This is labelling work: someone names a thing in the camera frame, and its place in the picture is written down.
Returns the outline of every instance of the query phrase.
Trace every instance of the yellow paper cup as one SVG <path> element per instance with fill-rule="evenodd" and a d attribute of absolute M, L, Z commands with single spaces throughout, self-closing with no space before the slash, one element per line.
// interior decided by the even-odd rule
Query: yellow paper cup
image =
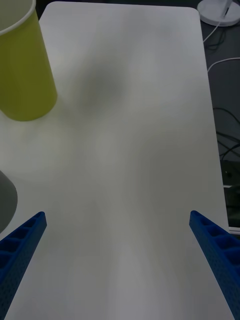
<path fill-rule="evenodd" d="M 44 116 L 57 91 L 36 0 L 0 0 L 0 109 L 11 119 Z"/>

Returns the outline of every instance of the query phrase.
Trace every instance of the white cable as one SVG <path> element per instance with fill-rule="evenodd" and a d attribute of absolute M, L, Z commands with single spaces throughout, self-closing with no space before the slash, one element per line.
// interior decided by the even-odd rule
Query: white cable
<path fill-rule="evenodd" d="M 223 60 L 220 60 L 220 61 L 216 61 L 212 65 L 210 65 L 210 67 L 207 69 L 207 72 L 209 72 L 212 69 L 213 66 L 215 66 L 217 64 L 220 64 L 221 62 L 230 61 L 230 60 L 240 60 L 240 57 L 228 58 L 228 59 L 223 59 Z"/>
<path fill-rule="evenodd" d="M 218 22 L 218 24 L 216 25 L 216 27 L 212 30 L 211 33 L 209 33 L 209 35 L 203 40 L 203 43 L 208 40 L 209 37 L 211 37 L 211 35 L 217 30 L 217 28 L 220 26 L 220 21 Z"/>

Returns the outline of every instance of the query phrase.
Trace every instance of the white table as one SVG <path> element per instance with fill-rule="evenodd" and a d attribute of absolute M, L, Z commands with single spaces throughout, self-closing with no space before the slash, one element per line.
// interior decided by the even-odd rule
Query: white table
<path fill-rule="evenodd" d="M 19 201 L 3 238 L 48 227 L 7 320 L 226 320 L 189 228 L 227 229 L 197 11 L 54 2 L 40 20 L 58 101 L 0 115 L 0 168 Z"/>

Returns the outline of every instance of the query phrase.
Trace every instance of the white lamp base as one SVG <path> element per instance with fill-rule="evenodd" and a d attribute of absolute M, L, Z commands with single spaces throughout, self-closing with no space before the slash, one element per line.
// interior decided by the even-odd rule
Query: white lamp base
<path fill-rule="evenodd" d="M 222 18 L 222 9 L 216 2 L 201 1 L 197 10 L 200 13 L 201 21 L 206 24 L 217 26 L 219 21 L 220 27 L 229 27 L 237 24 L 240 21 L 240 6 L 232 2 L 229 10 L 224 18 Z"/>

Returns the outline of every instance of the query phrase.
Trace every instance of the blue plastic part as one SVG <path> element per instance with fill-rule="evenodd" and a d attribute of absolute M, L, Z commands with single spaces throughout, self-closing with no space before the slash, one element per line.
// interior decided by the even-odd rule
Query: blue plastic part
<path fill-rule="evenodd" d="M 8 312 L 47 221 L 39 212 L 0 241 L 0 320 Z"/>
<path fill-rule="evenodd" d="M 191 212 L 189 225 L 234 318 L 240 320 L 240 240 L 197 211 Z"/>

